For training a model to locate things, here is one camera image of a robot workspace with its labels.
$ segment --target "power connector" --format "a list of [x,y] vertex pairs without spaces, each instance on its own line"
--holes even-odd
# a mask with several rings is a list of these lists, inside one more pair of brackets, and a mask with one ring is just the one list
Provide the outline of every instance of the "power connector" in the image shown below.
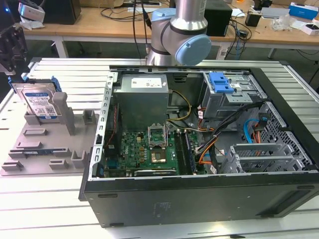
[[245,31],[245,30],[238,30],[238,33],[239,33],[239,37],[242,37],[242,38],[247,38],[248,36],[248,31]]

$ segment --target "table leg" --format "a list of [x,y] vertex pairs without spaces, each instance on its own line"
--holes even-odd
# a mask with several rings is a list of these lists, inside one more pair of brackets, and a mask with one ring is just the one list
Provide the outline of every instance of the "table leg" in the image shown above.
[[229,43],[226,43],[226,42],[220,43],[216,60],[225,60],[225,56],[227,54],[229,46],[230,46]]
[[59,37],[59,38],[55,39],[54,42],[55,42],[55,46],[56,46],[56,49],[58,51],[59,57],[60,58],[69,57],[68,51],[67,51],[66,46],[65,46],[65,42],[63,41],[63,38]]
[[277,49],[276,48],[271,48],[269,54],[268,54],[268,59],[272,59],[274,57],[274,54],[276,53]]

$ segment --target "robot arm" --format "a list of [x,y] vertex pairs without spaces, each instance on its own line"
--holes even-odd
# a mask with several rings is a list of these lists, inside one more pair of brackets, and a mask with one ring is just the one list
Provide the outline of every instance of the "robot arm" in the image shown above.
[[0,6],[0,72],[9,75],[12,82],[23,82],[21,74],[29,72],[24,33],[20,26],[13,26],[14,19],[6,1],[0,0]]
[[177,0],[175,8],[152,15],[152,49],[147,65],[197,65],[211,48],[204,18],[206,0]]

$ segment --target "blue hard drive label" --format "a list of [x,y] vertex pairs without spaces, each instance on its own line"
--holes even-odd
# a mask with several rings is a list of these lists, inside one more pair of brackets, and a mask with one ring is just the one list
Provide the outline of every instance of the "blue hard drive label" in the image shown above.
[[47,97],[49,96],[48,93],[25,93],[25,96],[28,97]]
[[28,105],[36,116],[41,117],[41,119],[53,119],[53,117],[57,116],[56,110],[50,102],[48,93],[28,92],[24,93],[24,95]]
[[57,116],[39,116],[40,119],[44,119],[44,120],[47,120],[47,119],[56,119]]

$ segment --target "aluminum extrusion table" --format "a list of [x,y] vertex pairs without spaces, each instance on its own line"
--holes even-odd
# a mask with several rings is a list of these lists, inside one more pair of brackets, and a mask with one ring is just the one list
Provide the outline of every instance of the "aluminum extrusion table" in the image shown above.
[[[43,58],[31,63],[30,76],[54,75],[75,114],[99,110],[109,65],[144,65],[134,59]],[[212,67],[259,67],[314,137],[319,140],[319,97],[289,66],[279,62],[204,61]],[[0,164],[7,159],[25,120],[25,105],[11,90],[0,104]],[[284,218],[103,229],[87,202],[78,200],[82,175],[0,177],[0,238],[319,238],[319,197]]]

